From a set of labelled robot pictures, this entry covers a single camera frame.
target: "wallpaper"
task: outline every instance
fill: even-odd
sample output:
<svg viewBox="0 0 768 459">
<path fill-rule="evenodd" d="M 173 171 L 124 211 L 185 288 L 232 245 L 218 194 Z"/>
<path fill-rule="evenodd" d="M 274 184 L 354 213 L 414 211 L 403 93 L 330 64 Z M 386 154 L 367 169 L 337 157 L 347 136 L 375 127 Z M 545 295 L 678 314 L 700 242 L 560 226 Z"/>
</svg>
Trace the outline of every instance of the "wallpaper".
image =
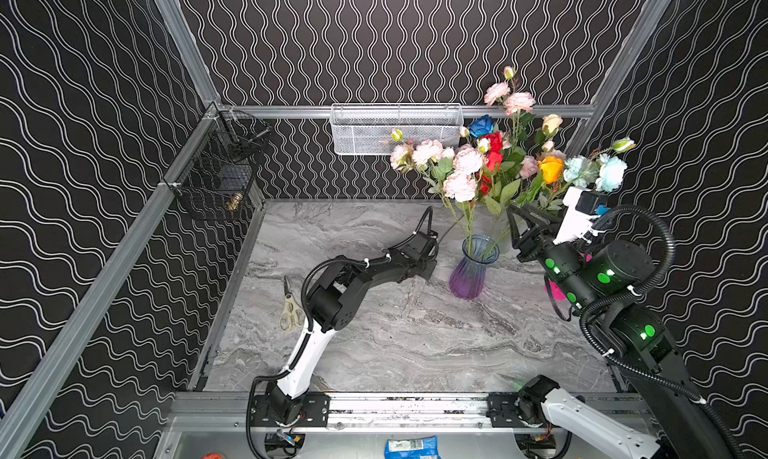
<svg viewBox="0 0 768 459">
<path fill-rule="evenodd" d="M 249 222 L 196 222 L 171 205 L 24 457 L 153 456 Z"/>
<path fill-rule="evenodd" d="M 768 457 L 768 0 L 674 0 L 588 150 L 639 147 L 618 195 L 656 212 L 677 263 L 645 304 L 747 457 Z M 619 236 L 650 239 L 646 224 Z"/>
<path fill-rule="evenodd" d="M 204 108 L 151 0 L 0 0 L 0 417 Z"/>
<path fill-rule="evenodd" d="M 511 61 L 542 104 L 597 92 L 645 0 L 179 0 L 222 102 L 478 103 Z"/>
<path fill-rule="evenodd" d="M 255 133 L 256 121 L 242 112 L 222 112 L 230 132 Z M 508 130 L 507 119 L 499 123 Z M 256 157 L 256 183 L 267 198 L 280 199 L 429 199 L 429 185 L 416 172 L 392 170 L 388 156 L 338 156 L 333 152 L 331 127 L 321 119 L 267 121 L 274 128 L 264 153 Z M 578 124 L 564 118 L 554 138 L 562 147 Z M 533 127 L 541 127 L 537 118 Z"/>
</svg>

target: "scissors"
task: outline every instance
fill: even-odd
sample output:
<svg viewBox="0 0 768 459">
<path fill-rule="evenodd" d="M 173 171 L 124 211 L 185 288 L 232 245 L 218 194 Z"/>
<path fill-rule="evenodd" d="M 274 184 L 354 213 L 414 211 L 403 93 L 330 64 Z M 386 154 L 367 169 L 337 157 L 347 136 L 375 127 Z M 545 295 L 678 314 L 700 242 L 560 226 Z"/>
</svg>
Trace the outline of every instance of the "scissors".
<svg viewBox="0 0 768 459">
<path fill-rule="evenodd" d="M 287 333 L 291 332 L 293 328 L 302 327 L 303 313 L 301 307 L 293 300 L 287 275 L 283 275 L 283 291 L 285 292 L 285 299 L 283 313 L 280 314 L 280 328 Z"/>
</svg>

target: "glass vase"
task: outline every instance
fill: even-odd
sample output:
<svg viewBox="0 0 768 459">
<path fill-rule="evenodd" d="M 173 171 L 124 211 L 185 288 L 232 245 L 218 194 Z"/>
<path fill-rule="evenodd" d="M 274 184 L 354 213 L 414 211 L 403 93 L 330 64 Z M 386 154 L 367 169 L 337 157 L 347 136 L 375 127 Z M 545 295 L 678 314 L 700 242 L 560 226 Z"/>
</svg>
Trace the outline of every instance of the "glass vase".
<svg viewBox="0 0 768 459">
<path fill-rule="evenodd" d="M 451 292 L 462 299 L 476 299 L 485 283 L 485 269 L 498 259 L 498 246 L 487 235 L 473 235 L 462 244 L 464 258 L 451 273 Z"/>
</svg>

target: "blue package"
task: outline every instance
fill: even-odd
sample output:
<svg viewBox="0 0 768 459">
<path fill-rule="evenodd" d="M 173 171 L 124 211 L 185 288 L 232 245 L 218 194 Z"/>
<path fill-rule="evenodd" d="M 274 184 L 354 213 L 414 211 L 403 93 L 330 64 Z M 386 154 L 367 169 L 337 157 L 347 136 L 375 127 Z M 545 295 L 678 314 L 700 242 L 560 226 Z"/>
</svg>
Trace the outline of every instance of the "blue package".
<svg viewBox="0 0 768 459">
<path fill-rule="evenodd" d="M 389 440 L 384 448 L 384 459 L 440 459 L 437 454 L 437 437 L 423 439 Z"/>
</svg>

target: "orange rose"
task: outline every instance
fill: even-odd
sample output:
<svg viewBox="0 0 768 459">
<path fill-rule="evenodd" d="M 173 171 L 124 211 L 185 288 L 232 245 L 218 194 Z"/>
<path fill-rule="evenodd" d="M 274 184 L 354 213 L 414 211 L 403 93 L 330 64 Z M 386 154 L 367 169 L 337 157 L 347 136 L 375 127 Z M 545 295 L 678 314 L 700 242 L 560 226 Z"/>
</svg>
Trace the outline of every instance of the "orange rose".
<svg viewBox="0 0 768 459">
<path fill-rule="evenodd" d="M 554 156 L 545 157 L 543 161 L 538 164 L 538 170 L 544 173 L 544 182 L 552 184 L 560 179 L 560 175 L 563 173 L 565 163 L 563 159 Z"/>
</svg>

